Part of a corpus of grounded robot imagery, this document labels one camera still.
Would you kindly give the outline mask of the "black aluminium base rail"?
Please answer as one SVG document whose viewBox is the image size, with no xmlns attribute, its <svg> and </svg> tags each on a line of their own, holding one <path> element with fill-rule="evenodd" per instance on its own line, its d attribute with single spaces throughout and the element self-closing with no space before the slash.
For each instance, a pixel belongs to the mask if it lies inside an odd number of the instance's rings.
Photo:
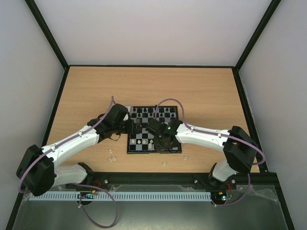
<svg viewBox="0 0 307 230">
<path fill-rule="evenodd" d="M 113 185 L 180 185 L 206 191 L 223 191 L 248 184 L 246 174 L 231 176 L 226 182 L 210 183 L 208 173 L 123 173 L 92 172 L 80 184 L 110 189 Z"/>
</svg>

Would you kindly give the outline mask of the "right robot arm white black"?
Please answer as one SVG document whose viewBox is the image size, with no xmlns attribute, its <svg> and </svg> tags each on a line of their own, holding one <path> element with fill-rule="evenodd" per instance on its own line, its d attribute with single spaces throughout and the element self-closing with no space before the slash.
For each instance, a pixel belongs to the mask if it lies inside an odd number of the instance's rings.
<svg viewBox="0 0 307 230">
<path fill-rule="evenodd" d="M 214 130 L 173 119 L 168 124 L 151 120 L 145 130 L 154 136 L 157 150 L 170 150 L 179 144 L 194 144 L 222 152 L 224 160 L 211 168 L 204 184 L 222 187 L 237 173 L 249 174 L 257 154 L 257 143 L 240 127 Z"/>
</svg>

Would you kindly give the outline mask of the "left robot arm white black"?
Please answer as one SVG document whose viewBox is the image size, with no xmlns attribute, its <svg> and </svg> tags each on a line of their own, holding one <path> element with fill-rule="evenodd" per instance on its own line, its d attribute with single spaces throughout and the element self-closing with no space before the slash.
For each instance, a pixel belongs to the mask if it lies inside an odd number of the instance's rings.
<svg viewBox="0 0 307 230">
<path fill-rule="evenodd" d="M 62 163 L 83 149 L 110 139 L 113 134 L 128 134 L 134 128 L 140 131 L 141 125 L 132 120 L 133 111 L 132 106 L 111 103 L 104 114 L 63 140 L 43 147 L 30 146 L 16 171 L 19 191 L 40 196 L 57 185 L 83 182 L 88 175 L 85 167 L 62 166 Z"/>
</svg>

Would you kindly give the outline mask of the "white pawn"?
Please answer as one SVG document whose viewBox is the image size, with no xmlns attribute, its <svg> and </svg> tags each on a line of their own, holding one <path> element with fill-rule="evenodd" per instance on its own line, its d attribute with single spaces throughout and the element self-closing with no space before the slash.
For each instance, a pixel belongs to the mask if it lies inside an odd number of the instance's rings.
<svg viewBox="0 0 307 230">
<path fill-rule="evenodd" d="M 151 150 L 153 148 L 153 140 L 149 140 L 148 148 Z"/>
</svg>

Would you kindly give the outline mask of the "white piece pair front left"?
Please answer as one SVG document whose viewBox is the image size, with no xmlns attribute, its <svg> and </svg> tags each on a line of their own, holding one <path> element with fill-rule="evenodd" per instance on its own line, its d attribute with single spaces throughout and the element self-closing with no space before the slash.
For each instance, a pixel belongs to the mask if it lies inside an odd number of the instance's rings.
<svg viewBox="0 0 307 230">
<path fill-rule="evenodd" d="M 109 162 L 113 162 L 113 161 L 116 161 L 116 160 L 117 160 L 116 157 L 110 157 L 110 158 L 108 159 Z"/>
</svg>

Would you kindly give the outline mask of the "black white chessboard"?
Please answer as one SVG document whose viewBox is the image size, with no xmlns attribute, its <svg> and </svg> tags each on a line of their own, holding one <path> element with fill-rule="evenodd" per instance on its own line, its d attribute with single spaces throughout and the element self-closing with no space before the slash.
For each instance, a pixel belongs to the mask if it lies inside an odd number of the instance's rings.
<svg viewBox="0 0 307 230">
<path fill-rule="evenodd" d="M 137 109 L 138 108 L 142 108 L 142 117 L 138 118 L 138 114 L 140 113 L 137 113 Z M 153 108 L 153 117 L 150 117 L 149 116 L 149 113 L 144 113 L 143 112 L 143 109 L 144 108 Z M 164 108 L 164 117 L 159 117 L 159 109 L 160 108 Z M 174 113 L 171 113 L 169 111 L 169 113 L 166 113 L 165 112 L 165 109 L 166 108 L 169 108 L 169 110 L 171 108 L 174 108 L 175 109 L 175 112 Z M 142 121 L 142 133 L 140 134 L 128 134 L 128 139 L 127 139 L 127 154 L 149 154 L 149 153 L 166 153 L 166 154 L 170 154 L 170 153 L 181 153 L 182 152 L 182 147 L 181 147 L 181 144 L 178 143 L 177 144 L 177 150 L 156 150 L 154 148 L 154 136 L 150 133 L 148 133 L 146 131 L 146 127 L 148 125 L 148 123 L 154 118 L 156 117 L 156 119 L 158 121 L 161 121 L 165 124 L 168 124 L 171 120 L 173 119 L 178 119 L 178 108 L 177 106 L 175 105 L 172 105 L 172 106 L 159 106 L 158 108 L 158 113 L 155 115 L 155 106 L 135 106 L 133 108 L 133 113 L 131 114 L 131 119 L 132 120 L 141 120 Z M 131 144 L 130 141 L 131 140 L 135 140 L 135 143 L 134 144 Z M 148 144 L 149 144 L 149 140 L 153 140 L 153 148 L 152 149 L 149 149 L 148 148 Z"/>
</svg>

